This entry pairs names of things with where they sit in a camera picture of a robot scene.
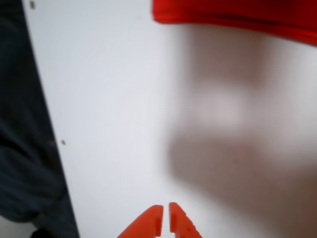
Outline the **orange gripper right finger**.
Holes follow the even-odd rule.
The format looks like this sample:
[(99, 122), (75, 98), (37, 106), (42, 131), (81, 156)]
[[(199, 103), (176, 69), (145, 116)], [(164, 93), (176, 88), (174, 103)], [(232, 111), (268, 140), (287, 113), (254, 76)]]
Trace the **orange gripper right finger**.
[(183, 209), (175, 202), (169, 203), (170, 232), (176, 238), (202, 238), (193, 222)]

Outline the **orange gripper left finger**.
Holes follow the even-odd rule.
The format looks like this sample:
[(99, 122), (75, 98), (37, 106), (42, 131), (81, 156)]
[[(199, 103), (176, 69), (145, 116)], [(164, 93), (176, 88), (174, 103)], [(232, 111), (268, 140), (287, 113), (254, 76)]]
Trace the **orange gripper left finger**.
[(163, 206), (153, 205), (137, 217), (118, 238), (156, 238), (161, 236)]

